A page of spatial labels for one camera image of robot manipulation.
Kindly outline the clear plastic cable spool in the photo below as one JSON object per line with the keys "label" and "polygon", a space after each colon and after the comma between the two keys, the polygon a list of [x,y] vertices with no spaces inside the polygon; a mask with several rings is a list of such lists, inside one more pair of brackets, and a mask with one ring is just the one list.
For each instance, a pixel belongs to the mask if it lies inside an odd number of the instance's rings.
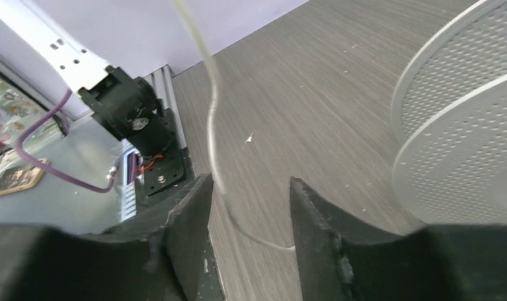
{"label": "clear plastic cable spool", "polygon": [[392,97],[393,190],[426,223],[507,224],[507,1],[478,1],[419,50]]}

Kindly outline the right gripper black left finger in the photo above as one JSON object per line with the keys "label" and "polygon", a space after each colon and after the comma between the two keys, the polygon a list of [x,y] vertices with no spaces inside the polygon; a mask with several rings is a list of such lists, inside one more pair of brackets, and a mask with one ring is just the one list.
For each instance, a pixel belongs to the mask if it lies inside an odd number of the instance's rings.
{"label": "right gripper black left finger", "polygon": [[0,224],[0,300],[223,300],[202,174],[100,234]]}

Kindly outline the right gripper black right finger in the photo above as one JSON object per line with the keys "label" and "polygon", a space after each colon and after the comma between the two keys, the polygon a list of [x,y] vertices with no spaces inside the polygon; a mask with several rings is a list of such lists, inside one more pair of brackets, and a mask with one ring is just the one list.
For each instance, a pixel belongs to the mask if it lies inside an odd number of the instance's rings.
{"label": "right gripper black right finger", "polygon": [[506,224],[430,224],[407,235],[289,181],[304,300],[507,300]]}

